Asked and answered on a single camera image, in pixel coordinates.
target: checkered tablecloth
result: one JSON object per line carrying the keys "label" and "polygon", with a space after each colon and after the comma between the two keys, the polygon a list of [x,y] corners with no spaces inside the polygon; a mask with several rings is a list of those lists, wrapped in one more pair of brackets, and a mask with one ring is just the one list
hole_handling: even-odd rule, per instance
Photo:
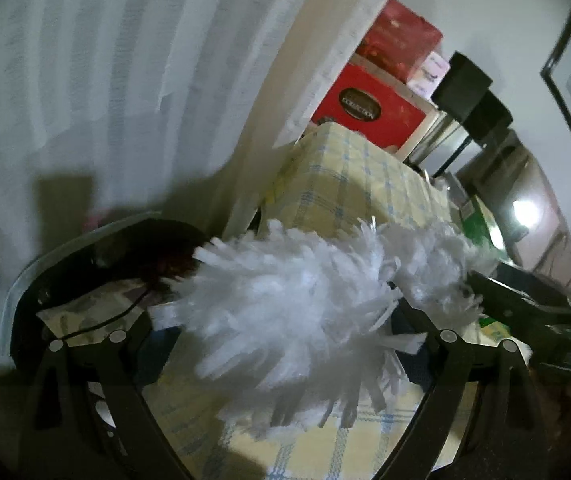
{"label": "checkered tablecloth", "polygon": [[[173,350],[170,362],[181,355]],[[452,462],[465,431],[476,386],[468,384],[436,467]],[[408,427],[423,393],[409,384],[385,413],[359,406],[355,425],[330,418],[287,442],[255,442],[240,428],[217,420],[223,399],[188,374],[164,373],[144,390],[150,411],[178,457],[197,479],[365,480],[372,478]]]}
{"label": "checkered tablecloth", "polygon": [[[306,135],[268,192],[262,225],[277,218],[286,227],[324,237],[349,231],[358,219],[423,226],[450,219],[447,198],[389,153],[338,124],[326,123]],[[181,354],[175,348],[168,368]],[[437,466],[451,462],[475,395],[469,384]],[[360,406],[350,430],[330,419],[285,443],[255,442],[240,428],[216,419],[222,400],[193,378],[164,373],[145,391],[160,428],[195,478],[271,480],[369,479],[406,430],[423,392],[410,384],[386,413]]]}
{"label": "checkered tablecloth", "polygon": [[406,227],[451,221],[445,193],[365,137],[325,123],[297,143],[261,209],[260,232],[270,218],[285,227],[335,237],[358,219]]}

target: black object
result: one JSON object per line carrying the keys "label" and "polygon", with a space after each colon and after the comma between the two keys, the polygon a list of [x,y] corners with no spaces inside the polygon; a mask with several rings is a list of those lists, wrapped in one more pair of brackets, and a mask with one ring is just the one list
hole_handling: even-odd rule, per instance
{"label": "black object", "polygon": [[496,280],[472,272],[468,283],[483,295],[484,313],[530,345],[532,368],[549,380],[571,380],[571,293],[508,264]]}
{"label": "black object", "polygon": [[207,240],[183,222],[146,219],[66,256],[40,274],[19,300],[10,341],[17,369],[32,377],[48,346],[44,325],[35,315],[39,310],[68,303],[107,282],[128,278],[153,281],[168,255],[190,258],[195,247]]}
{"label": "black object", "polygon": [[[393,334],[414,334],[417,332],[411,323],[403,315],[400,308],[395,308],[390,316],[390,325]],[[434,375],[430,369],[430,353],[427,346],[423,345],[416,355],[398,352],[397,357],[411,383],[418,384],[424,392],[427,392],[434,382]]]}
{"label": "black object", "polygon": [[483,145],[492,133],[505,130],[512,124],[512,114],[491,91],[485,92],[463,127],[479,145]]}
{"label": "black object", "polygon": [[[405,301],[399,308],[414,327],[428,333],[426,346],[437,379],[374,478],[545,479],[541,415],[516,345],[468,344],[450,330],[438,331],[424,312]],[[128,334],[113,332],[100,344],[50,345],[26,409],[22,475],[35,480],[192,478],[130,380],[134,355],[149,329],[149,321],[140,317]],[[88,380],[103,386],[115,421],[113,436],[101,428],[85,386]],[[451,465],[431,472],[468,381],[478,381],[479,389],[459,454]]]}
{"label": "black object", "polygon": [[450,59],[450,70],[432,94],[440,110],[463,123],[492,84],[492,79],[460,52]]}
{"label": "black object", "polygon": [[[516,344],[469,344],[451,330],[438,331],[405,300],[398,308],[418,332],[427,332],[437,378],[374,479],[545,480],[543,422]],[[457,457],[431,473],[468,381],[478,381],[477,399]]]}
{"label": "black object", "polygon": [[434,174],[434,177],[441,176],[447,171],[456,158],[463,153],[463,150],[474,140],[478,145],[484,147],[487,142],[491,142],[492,137],[500,131],[506,131],[508,126],[512,124],[512,114],[505,108],[503,103],[491,92],[486,91],[483,94],[479,104],[474,107],[468,118],[463,122],[462,126],[468,132],[468,136],[454,150],[447,160],[441,165]]}
{"label": "black object", "polygon": [[[149,332],[150,320],[140,316],[128,333],[117,330],[99,344],[50,344],[26,407],[19,455],[24,478],[192,478],[131,381],[134,356]],[[101,383],[117,429],[102,428],[87,381]]]}
{"label": "black object", "polygon": [[159,379],[179,334],[181,329],[173,326],[150,332],[150,335],[144,339],[136,354],[136,374],[132,379],[138,390]]}

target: white curtain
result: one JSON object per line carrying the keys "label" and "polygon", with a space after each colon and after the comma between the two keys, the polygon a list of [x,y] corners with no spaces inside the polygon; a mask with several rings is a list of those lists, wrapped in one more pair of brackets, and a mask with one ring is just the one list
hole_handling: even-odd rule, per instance
{"label": "white curtain", "polygon": [[89,218],[241,231],[384,1],[0,0],[0,370],[12,283]]}

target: red box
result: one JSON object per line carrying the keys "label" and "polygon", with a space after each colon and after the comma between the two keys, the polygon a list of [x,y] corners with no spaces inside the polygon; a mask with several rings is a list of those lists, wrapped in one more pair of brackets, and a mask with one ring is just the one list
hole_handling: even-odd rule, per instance
{"label": "red box", "polygon": [[408,82],[443,34],[397,0],[388,0],[366,33],[357,54]]}
{"label": "red box", "polygon": [[345,66],[312,116],[315,123],[332,120],[361,132],[380,148],[400,148],[424,119],[425,112],[353,64]]}

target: black frame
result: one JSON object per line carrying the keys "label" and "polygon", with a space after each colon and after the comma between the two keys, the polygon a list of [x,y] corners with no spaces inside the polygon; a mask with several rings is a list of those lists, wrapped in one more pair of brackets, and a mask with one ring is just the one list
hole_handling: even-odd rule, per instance
{"label": "black frame", "polygon": [[554,47],[554,50],[550,54],[547,62],[545,63],[544,67],[541,69],[541,77],[545,81],[546,85],[550,89],[554,100],[557,102],[561,113],[563,113],[563,118],[565,118],[566,123],[568,123],[568,128],[571,133],[571,113],[568,110],[565,101],[563,100],[563,96],[561,92],[557,88],[554,80],[552,79],[552,72],[555,69],[556,65],[559,62],[563,52],[565,51],[566,47],[568,46],[568,41],[571,38],[571,10],[568,16],[568,21],[566,22],[565,26],[563,27],[563,32],[559,38],[558,43]]}

